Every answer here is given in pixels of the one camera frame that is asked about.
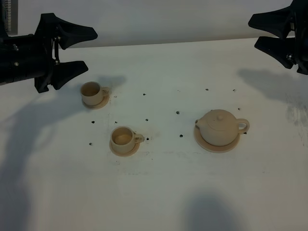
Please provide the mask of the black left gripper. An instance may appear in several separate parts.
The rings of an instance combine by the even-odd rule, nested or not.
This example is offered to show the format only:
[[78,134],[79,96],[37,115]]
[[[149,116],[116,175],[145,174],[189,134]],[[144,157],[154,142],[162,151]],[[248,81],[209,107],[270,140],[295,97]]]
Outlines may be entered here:
[[80,26],[44,13],[33,34],[9,37],[0,35],[0,84],[34,79],[38,93],[47,92],[48,85],[59,90],[67,82],[88,71],[84,61],[60,63],[52,57],[56,40],[65,50],[84,41],[95,40],[98,34],[92,27]]

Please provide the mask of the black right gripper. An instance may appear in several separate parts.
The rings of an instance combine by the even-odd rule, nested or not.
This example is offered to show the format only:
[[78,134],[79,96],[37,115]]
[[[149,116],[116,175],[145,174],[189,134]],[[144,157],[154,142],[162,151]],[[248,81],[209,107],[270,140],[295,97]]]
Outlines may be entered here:
[[[294,0],[289,7],[253,14],[248,25],[278,37],[259,37],[256,49],[273,57],[287,69],[298,64],[297,72],[308,74],[307,0]],[[291,31],[295,31],[295,38],[286,38]]]

